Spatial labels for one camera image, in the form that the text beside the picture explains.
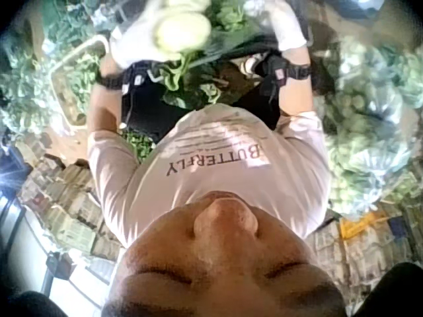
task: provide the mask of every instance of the yellow object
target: yellow object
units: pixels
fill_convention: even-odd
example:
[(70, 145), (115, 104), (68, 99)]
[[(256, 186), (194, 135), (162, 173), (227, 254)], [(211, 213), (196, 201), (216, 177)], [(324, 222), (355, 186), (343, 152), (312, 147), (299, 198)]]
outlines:
[(386, 221), (388, 216), (384, 211), (372, 211), (367, 213), (358, 222), (349, 221), (342, 218), (340, 221), (341, 237), (346, 240), (356, 236), (368, 226), (379, 221)]

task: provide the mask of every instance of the white glove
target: white glove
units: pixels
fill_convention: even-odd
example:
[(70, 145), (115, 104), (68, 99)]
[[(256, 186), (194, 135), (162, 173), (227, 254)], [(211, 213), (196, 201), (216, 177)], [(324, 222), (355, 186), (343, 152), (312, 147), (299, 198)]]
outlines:
[(281, 52), (307, 44), (297, 17), (285, 0), (265, 0), (264, 8), (269, 14)]
[(110, 39), (110, 53), (120, 68), (127, 69), (131, 64), (143, 60), (163, 62), (180, 59), (179, 53), (164, 52), (154, 42), (157, 23), (169, 13), (169, 9), (162, 6), (163, 0), (148, 0), (141, 16), (122, 37)]

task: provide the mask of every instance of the white t-shirt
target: white t-shirt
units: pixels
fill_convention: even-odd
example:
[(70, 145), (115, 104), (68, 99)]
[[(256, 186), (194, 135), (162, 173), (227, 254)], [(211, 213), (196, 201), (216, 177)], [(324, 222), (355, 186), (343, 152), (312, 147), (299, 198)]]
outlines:
[(157, 218), (210, 191), (233, 192), (305, 238), (323, 221), (330, 172), (314, 112), (276, 130), (216, 104), (184, 116), (139, 165), (118, 135), (89, 136), (89, 164), (106, 224), (127, 248)]

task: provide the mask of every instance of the man's right hand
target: man's right hand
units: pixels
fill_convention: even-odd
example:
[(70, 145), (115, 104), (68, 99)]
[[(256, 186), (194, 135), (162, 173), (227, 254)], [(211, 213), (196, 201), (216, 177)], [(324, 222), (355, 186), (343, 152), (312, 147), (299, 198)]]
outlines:
[(285, 0), (265, 0), (264, 8), (269, 14), (281, 52), (307, 44), (297, 17)]

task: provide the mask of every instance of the eyebrow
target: eyebrow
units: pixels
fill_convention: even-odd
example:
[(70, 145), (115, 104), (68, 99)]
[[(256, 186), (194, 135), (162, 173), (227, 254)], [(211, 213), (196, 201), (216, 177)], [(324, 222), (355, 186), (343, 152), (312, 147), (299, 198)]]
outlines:
[(168, 268), (168, 269), (161, 269), (159, 267), (146, 267), (143, 269), (139, 269), (136, 273), (136, 275), (146, 274), (146, 273), (156, 273), (160, 275), (164, 275), (168, 277), (169, 279), (172, 279), (173, 281), (191, 285), (192, 280), (187, 278), (187, 276), (183, 275), (181, 272), (179, 272), (175, 268)]
[(275, 269), (265, 274), (264, 276), (267, 279), (274, 279), (275, 277), (281, 275), (282, 273), (288, 271), (289, 269), (298, 265), (303, 265), (303, 264), (304, 264), (303, 262), (291, 262), (289, 264), (277, 265)]
[(165, 308), (141, 302), (109, 302), (102, 309), (101, 317), (193, 317), (190, 309)]

